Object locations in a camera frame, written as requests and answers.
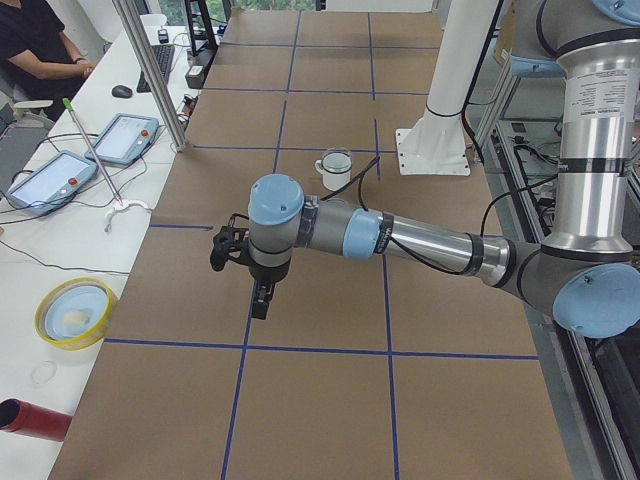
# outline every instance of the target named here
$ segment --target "red cup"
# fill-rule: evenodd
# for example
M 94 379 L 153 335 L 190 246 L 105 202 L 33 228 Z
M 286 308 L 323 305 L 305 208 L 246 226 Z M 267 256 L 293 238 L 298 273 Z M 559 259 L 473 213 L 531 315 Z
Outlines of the red cup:
M 11 398 L 0 403 L 0 430 L 62 442 L 71 415 Z

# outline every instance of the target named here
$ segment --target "computer mouse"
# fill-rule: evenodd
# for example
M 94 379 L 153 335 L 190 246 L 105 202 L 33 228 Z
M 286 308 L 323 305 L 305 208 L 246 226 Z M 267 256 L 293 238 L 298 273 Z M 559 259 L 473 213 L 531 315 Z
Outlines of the computer mouse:
M 126 85 L 116 85 L 111 89 L 111 95 L 116 98 L 131 98 L 133 90 Z

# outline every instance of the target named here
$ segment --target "blue joint cap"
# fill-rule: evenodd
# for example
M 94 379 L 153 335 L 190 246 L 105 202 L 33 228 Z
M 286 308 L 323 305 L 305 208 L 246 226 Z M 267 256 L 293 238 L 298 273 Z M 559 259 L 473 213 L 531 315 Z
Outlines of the blue joint cap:
M 553 317 L 563 328 L 589 338 L 624 332 L 640 319 L 640 272 L 622 263 L 583 271 L 558 293 Z
M 518 77 L 564 77 L 564 71 L 555 60 L 511 56 L 511 72 Z
M 591 0 L 598 10 L 616 22 L 640 27 L 640 0 Z
M 373 255 L 380 233 L 378 215 L 359 208 L 347 224 L 342 241 L 342 255 L 366 260 Z
M 249 218 L 258 225 L 282 225 L 294 218 L 304 204 L 304 192 L 293 178 L 273 173 L 251 187 Z

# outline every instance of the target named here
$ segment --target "light blue device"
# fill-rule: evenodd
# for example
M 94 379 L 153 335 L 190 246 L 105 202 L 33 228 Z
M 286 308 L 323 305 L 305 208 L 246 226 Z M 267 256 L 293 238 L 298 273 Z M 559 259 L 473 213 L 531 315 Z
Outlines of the light blue device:
M 159 122 L 156 118 L 119 113 L 93 142 L 102 163 L 127 167 L 154 141 Z M 87 151 L 84 156 L 93 160 Z
M 93 161 L 61 150 L 12 187 L 7 192 L 7 200 L 35 215 L 46 215 L 70 202 L 97 171 Z

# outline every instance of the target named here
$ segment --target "metal post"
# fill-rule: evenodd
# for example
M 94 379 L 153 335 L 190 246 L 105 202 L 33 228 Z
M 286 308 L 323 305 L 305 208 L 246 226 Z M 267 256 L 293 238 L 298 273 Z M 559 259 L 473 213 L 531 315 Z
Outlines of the metal post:
M 178 121 L 169 90 L 160 73 L 158 62 L 151 50 L 151 45 L 149 44 L 147 33 L 142 25 L 142 20 L 140 20 L 138 9 L 133 0 L 113 0 L 113 5 L 122 19 L 124 30 L 127 32 L 133 51 L 144 72 L 144 76 L 147 82 L 149 82 L 151 93 L 156 101 L 156 105 L 158 105 L 164 124 L 171 134 L 176 150 L 182 151 L 187 146 L 187 138 L 182 125 Z

